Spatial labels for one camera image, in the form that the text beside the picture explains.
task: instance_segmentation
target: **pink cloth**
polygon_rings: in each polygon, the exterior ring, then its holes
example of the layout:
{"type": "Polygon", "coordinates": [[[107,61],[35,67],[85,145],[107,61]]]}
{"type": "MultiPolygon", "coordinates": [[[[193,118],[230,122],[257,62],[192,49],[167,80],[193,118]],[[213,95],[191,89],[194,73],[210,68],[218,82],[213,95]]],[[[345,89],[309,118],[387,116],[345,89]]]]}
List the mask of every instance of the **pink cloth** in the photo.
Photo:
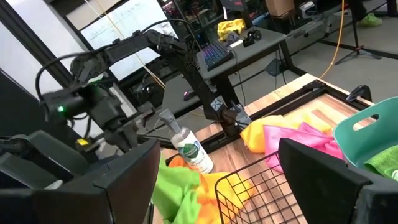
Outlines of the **pink cloth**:
{"type": "MultiPolygon", "coordinates": [[[[281,138],[292,139],[339,159],[344,158],[343,152],[338,147],[333,137],[323,134],[321,131],[315,129],[305,122],[301,123],[301,125],[298,127],[298,130],[264,125],[266,156],[278,151],[279,141],[281,138]]],[[[271,167],[276,171],[283,172],[281,166],[279,165],[279,159],[276,155],[266,159],[266,164],[268,167],[271,167]]]]}

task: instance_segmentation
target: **spray bottle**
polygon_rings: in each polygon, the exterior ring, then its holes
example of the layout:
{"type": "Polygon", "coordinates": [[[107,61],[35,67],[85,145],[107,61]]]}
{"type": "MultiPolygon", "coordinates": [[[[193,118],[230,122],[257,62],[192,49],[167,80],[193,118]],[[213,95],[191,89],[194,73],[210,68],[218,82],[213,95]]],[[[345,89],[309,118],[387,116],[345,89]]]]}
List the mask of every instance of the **spray bottle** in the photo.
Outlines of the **spray bottle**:
{"type": "Polygon", "coordinates": [[[192,131],[187,127],[180,128],[169,109],[161,112],[159,116],[170,128],[171,142],[188,165],[202,174],[208,174],[213,169],[213,161],[192,131]]]}

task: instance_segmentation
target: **wire basket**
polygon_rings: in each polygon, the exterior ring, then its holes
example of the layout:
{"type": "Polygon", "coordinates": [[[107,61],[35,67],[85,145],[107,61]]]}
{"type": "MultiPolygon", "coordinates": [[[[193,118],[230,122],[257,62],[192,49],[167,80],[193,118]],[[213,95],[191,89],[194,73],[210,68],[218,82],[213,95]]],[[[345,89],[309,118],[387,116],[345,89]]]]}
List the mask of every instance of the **wire basket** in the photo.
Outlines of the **wire basket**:
{"type": "Polygon", "coordinates": [[[285,175],[267,167],[272,156],[279,159],[273,153],[217,181],[222,223],[307,224],[285,175]]]}

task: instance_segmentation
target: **keyboard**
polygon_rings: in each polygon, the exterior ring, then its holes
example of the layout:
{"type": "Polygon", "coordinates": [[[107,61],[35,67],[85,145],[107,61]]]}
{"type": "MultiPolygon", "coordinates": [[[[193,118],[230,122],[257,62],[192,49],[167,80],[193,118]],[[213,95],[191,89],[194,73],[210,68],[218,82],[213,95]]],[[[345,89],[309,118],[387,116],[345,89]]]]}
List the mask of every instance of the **keyboard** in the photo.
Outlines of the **keyboard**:
{"type": "Polygon", "coordinates": [[[201,50],[207,70],[213,70],[232,59],[234,55],[220,41],[214,41],[201,50]]]}

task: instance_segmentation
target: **mouse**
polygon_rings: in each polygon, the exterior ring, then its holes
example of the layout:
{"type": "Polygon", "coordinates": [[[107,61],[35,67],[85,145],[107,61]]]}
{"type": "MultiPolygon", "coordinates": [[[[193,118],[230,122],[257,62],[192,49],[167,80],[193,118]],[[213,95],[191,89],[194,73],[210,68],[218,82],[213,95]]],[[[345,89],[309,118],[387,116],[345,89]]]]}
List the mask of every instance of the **mouse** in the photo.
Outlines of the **mouse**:
{"type": "Polygon", "coordinates": [[[194,96],[196,96],[196,93],[193,90],[188,90],[184,93],[184,101],[191,100],[194,96]]]}

